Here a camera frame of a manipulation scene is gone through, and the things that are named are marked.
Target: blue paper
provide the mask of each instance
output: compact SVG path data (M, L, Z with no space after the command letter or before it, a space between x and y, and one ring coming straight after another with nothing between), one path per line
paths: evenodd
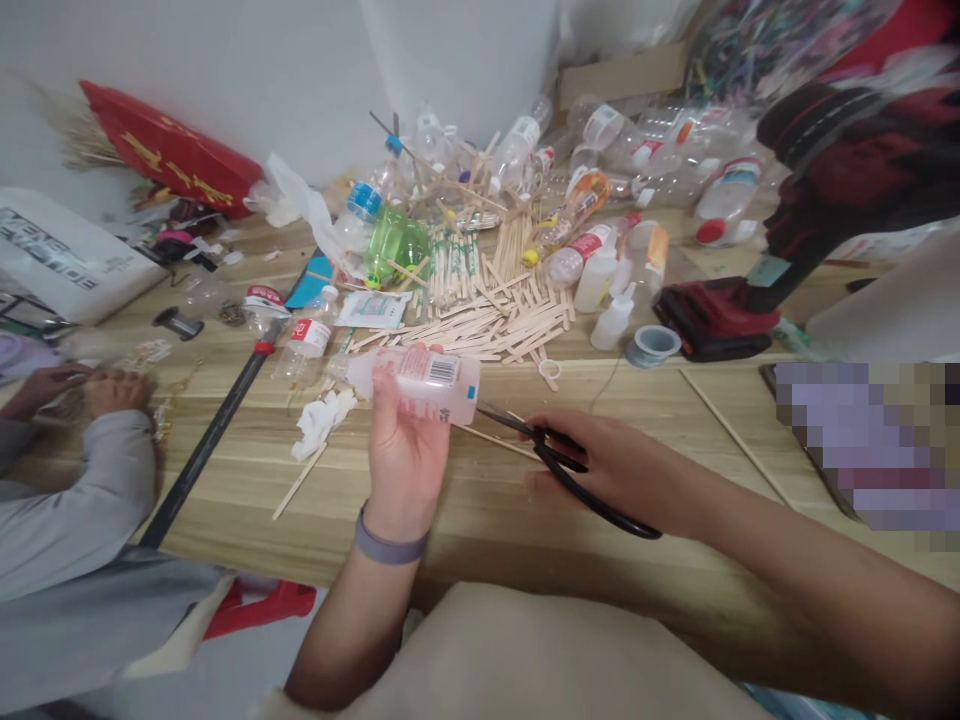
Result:
M332 277L333 266L326 257L314 257L310 258L310 262L307 263L307 272L323 275L324 277ZM320 278L315 278L304 273L297 287L290 293L286 306L291 309L306 307L307 303L319 295L320 291L329 284L326 280L321 280Z

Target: red stool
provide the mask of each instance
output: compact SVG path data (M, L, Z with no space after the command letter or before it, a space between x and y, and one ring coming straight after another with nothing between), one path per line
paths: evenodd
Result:
M269 625L288 617L306 617L313 610L316 599L316 588L281 580L266 598L244 605L240 579L237 578L214 613L203 639L211 640L239 630Z

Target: cardboard box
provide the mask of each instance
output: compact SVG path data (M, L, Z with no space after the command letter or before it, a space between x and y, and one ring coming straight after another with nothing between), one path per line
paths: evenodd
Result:
M569 110L581 95L601 100L667 93L683 86L687 42L659 45L637 55L569 68L560 73L558 109Z

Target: left hand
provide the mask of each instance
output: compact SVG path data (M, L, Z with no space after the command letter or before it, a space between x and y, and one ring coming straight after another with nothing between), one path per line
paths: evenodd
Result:
M83 385L92 374L92 368L80 363L35 370L0 409L0 418L28 422L37 410L67 390Z
M443 352L439 345L430 350ZM364 524L382 540L404 543L419 540L433 524L450 450L450 425L400 414L399 406L394 377L374 371L370 500Z

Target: red bottle cap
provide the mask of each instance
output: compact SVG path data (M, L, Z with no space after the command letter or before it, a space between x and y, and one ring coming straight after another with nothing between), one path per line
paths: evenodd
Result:
M715 218L713 220L707 220L701 225L694 237L701 245L712 245L726 234L727 221Z

